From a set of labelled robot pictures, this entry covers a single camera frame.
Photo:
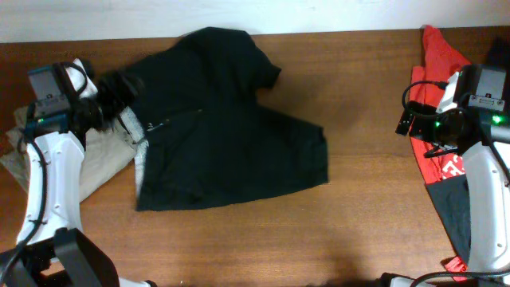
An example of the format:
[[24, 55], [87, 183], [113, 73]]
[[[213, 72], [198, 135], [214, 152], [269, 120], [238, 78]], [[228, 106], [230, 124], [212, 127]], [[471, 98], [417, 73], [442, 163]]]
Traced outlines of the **black shorts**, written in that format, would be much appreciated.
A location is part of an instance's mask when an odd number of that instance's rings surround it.
[[199, 210], [328, 181], [321, 126], [260, 105], [280, 75], [243, 30], [207, 27], [121, 70], [142, 93], [120, 114], [138, 211]]

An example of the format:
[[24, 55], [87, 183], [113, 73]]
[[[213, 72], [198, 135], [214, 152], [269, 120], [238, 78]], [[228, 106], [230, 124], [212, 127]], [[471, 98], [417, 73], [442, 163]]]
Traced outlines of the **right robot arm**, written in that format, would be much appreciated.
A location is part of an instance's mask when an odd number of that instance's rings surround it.
[[439, 278], [463, 277], [462, 286], [509, 285], [509, 126], [503, 112], [465, 107], [415, 119], [433, 133], [433, 156], [461, 155], [469, 192], [469, 260], [465, 272], [440, 271], [417, 278], [384, 273], [383, 286], [441, 286]]

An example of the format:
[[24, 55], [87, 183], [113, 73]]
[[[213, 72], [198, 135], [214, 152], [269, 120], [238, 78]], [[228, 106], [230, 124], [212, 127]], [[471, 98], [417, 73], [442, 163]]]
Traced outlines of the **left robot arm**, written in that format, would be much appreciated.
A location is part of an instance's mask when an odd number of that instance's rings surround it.
[[2, 285], [135, 285], [84, 235], [79, 190], [87, 131], [114, 120], [143, 93], [142, 81], [116, 71], [84, 96], [91, 81], [71, 62], [35, 69], [28, 77], [37, 95], [23, 131], [29, 193], [16, 246], [1, 254]]

